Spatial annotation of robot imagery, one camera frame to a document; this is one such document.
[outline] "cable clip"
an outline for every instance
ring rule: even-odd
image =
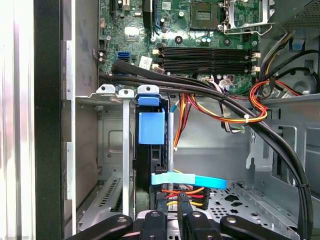
[[[218,102],[219,102],[220,104],[222,104],[223,101],[226,100],[227,97],[228,97],[228,94],[224,93],[223,97],[222,97],[221,100],[219,100]]]
[[[245,123],[248,124],[250,116],[248,114],[246,114],[246,115],[244,115],[244,118],[245,118]]]
[[[309,71],[310,73],[308,74],[308,76],[312,76],[315,73],[315,70],[313,69],[313,67],[309,67]]]
[[[296,184],[295,186],[299,189],[302,189],[302,188],[309,188],[310,184]]]
[[[245,126],[241,126],[242,130],[240,131],[240,133],[245,134],[246,133],[246,129]]]

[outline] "ram slot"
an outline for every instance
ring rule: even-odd
[[[164,60],[162,67],[166,72],[170,72],[172,74],[195,73],[201,68],[208,68],[208,73],[215,72],[217,74],[248,74],[250,73],[251,69],[248,63],[176,60]]]
[[[200,47],[162,47],[159,48],[164,59],[210,59],[220,61],[248,61],[251,53],[241,49],[200,48]]]

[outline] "motherboard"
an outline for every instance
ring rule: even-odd
[[[163,74],[191,76],[211,69],[218,80],[229,79],[234,94],[252,84],[251,54],[258,49],[255,34],[224,34],[221,0],[100,0],[99,70],[112,73],[121,59]],[[259,20],[259,0],[238,1],[236,26]],[[210,71],[201,72],[202,79]]]

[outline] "screw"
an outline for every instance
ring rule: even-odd
[[[124,223],[124,222],[126,222],[126,221],[127,221],[127,219],[125,219],[124,216],[121,216],[121,217],[119,217],[119,219],[118,219],[118,223]]]
[[[237,222],[233,217],[227,217],[226,220],[231,224],[235,224]]]
[[[151,213],[151,216],[152,216],[152,217],[159,217],[159,216],[160,216],[160,214],[159,214],[159,213],[157,213],[156,211],[154,211],[153,213]]]
[[[195,211],[194,213],[192,213],[192,215],[196,218],[199,218],[201,215],[199,212]]]

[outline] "perforated metal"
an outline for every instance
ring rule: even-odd
[[[301,13],[290,19],[283,26],[286,28],[319,28],[320,0],[309,4]]]

